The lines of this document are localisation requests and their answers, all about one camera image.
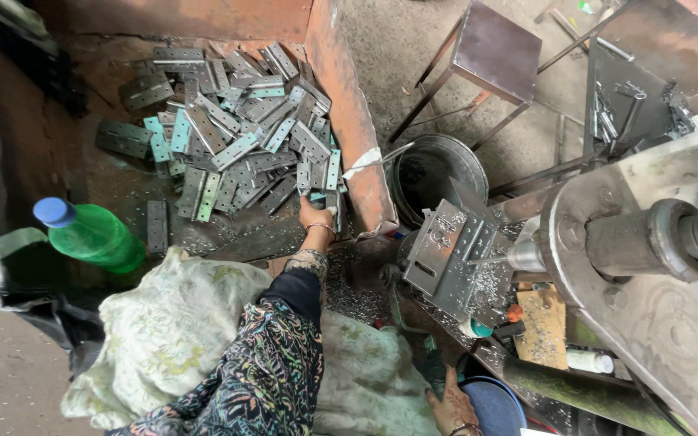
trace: dirty floor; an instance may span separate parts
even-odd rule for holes
[[[497,12],[543,40],[540,63],[570,43],[570,38],[550,17],[541,24],[533,19],[549,0],[486,0]],[[361,88],[368,100],[384,150],[386,138],[416,103],[414,82],[460,16],[465,0],[341,0],[339,14],[353,47]],[[588,29],[595,15],[577,9],[577,2],[562,3],[561,11],[572,17],[580,31]],[[600,4],[592,4],[598,10]],[[431,75],[440,74],[445,62]],[[550,107],[583,118],[586,102],[587,59],[574,50],[536,81],[535,104],[502,130],[479,151],[491,186],[523,177],[553,164],[556,112]],[[467,105],[480,88],[452,77],[434,99],[438,113]],[[471,145],[513,107],[490,97],[472,115],[458,113],[439,120],[445,134]],[[423,124],[406,131],[397,145],[431,130]],[[565,159],[581,150],[582,127],[566,124]],[[11,313],[0,312],[0,435],[4,434],[99,434],[86,420],[61,416],[59,403],[68,387],[67,359],[62,350],[35,328]]]

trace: woman's hand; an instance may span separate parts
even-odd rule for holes
[[[425,392],[427,402],[433,408],[435,425],[443,436],[449,436],[455,428],[466,423],[479,425],[479,418],[476,417],[470,399],[457,386],[457,371],[446,365],[446,388],[444,389],[444,400],[438,401],[438,397],[431,390]],[[466,428],[456,434],[479,434],[474,428]]]
[[[333,213],[329,210],[318,210],[309,202],[307,195],[301,197],[301,224],[307,227],[309,224],[319,223],[326,226],[333,226]]]
[[[327,255],[327,246],[336,238],[333,233],[333,213],[316,209],[304,195],[301,197],[300,221],[308,229],[300,249],[316,250]]]

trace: bangle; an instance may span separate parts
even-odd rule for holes
[[[333,227],[332,227],[332,226],[328,226],[327,224],[323,224],[323,223],[311,223],[311,224],[309,224],[308,226],[305,227],[305,234],[306,234],[307,236],[308,236],[308,234],[309,234],[309,228],[310,228],[311,226],[325,227],[327,230],[330,231],[330,233],[333,233],[333,240],[335,241],[335,239],[336,239],[336,232],[333,230]]]
[[[483,433],[481,432],[479,426],[475,425],[474,423],[463,423],[459,427],[452,430],[451,433],[448,434],[448,436],[454,436],[454,433],[457,433],[460,430],[465,430],[466,428],[474,428],[476,431],[479,432],[479,436],[483,436]]]

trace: metal stool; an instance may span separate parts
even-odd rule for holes
[[[417,88],[423,88],[421,85],[424,80],[452,43],[454,43],[454,50],[451,52],[448,67],[423,93],[419,103],[395,129],[388,139],[389,143],[395,142],[400,137],[403,130],[408,128],[454,73],[485,89],[485,92],[474,100],[474,104],[481,97],[482,100],[486,99],[491,92],[518,106],[489,133],[483,135],[471,147],[473,151],[532,104],[535,94],[535,77],[538,75],[540,46],[543,44],[540,38],[494,12],[479,0],[471,0],[470,6],[454,25],[430,65],[422,73],[422,77],[416,83]]]

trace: white cloth sack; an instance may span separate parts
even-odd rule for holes
[[[236,337],[241,313],[271,284],[248,264],[191,258],[169,248],[136,289],[99,308],[106,338],[61,402],[66,417],[120,428],[195,388]],[[393,327],[381,331],[325,310],[325,372],[317,434],[437,434],[427,382]]]

